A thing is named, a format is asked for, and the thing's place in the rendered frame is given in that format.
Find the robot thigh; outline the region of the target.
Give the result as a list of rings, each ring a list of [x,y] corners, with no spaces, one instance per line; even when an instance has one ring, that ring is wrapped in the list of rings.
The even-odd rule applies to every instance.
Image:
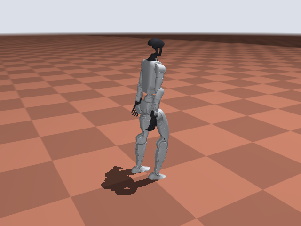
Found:
[[[141,130],[142,130],[142,133],[140,133],[136,136],[136,141],[139,144],[144,144],[146,142],[147,136],[149,134],[149,131],[147,131],[145,129],[147,129],[149,127],[151,117],[147,114],[144,114],[140,110],[140,104],[136,105],[135,109],[138,114],[141,114],[139,117],[139,121],[140,121]]]
[[[149,113],[151,113],[151,108],[149,109]],[[150,114],[151,115],[151,114]],[[150,116],[151,117],[151,116]],[[160,134],[160,139],[156,141],[156,146],[159,148],[159,144],[162,141],[165,141],[168,143],[168,138],[169,138],[169,126],[168,126],[168,121],[167,118],[164,114],[164,112],[161,109],[158,109],[158,116],[157,116],[157,129]]]

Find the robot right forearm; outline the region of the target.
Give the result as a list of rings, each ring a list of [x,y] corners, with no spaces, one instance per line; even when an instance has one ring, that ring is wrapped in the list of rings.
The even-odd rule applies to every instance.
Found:
[[[159,103],[161,101],[163,94],[164,94],[164,90],[162,88],[159,88],[156,92],[156,95],[153,96],[151,111],[152,110],[154,111],[154,116],[158,115]]]

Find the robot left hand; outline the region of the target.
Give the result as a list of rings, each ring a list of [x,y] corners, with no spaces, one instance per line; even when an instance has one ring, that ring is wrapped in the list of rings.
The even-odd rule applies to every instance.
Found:
[[[142,99],[142,98],[140,98],[140,102],[141,102],[141,99]],[[137,101],[135,101],[135,104],[134,104],[134,107],[133,107],[133,109],[132,109],[131,113],[132,113],[132,112],[133,112],[133,110],[135,109],[136,105],[140,104],[140,102],[137,102]],[[135,113],[135,115],[134,115],[134,113]],[[137,114],[137,112],[136,112],[136,109],[135,109],[132,115],[134,115],[134,116],[138,116],[138,114],[137,114],[137,115],[136,115],[136,114]]]

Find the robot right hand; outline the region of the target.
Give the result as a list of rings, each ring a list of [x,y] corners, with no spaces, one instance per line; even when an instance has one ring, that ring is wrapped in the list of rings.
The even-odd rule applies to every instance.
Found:
[[[150,116],[151,116],[150,125],[147,129],[145,129],[147,131],[154,130],[156,125],[157,125],[157,119],[156,118],[157,118],[158,115],[154,116],[154,111],[152,110]]]

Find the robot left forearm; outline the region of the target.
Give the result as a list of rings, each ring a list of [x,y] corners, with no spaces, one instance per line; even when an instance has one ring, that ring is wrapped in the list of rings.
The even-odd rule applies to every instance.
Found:
[[[137,93],[136,93],[136,101],[137,102],[140,102],[140,98],[142,98],[142,96],[143,96],[143,91],[142,91],[142,86],[138,83],[138,85],[137,85]]]

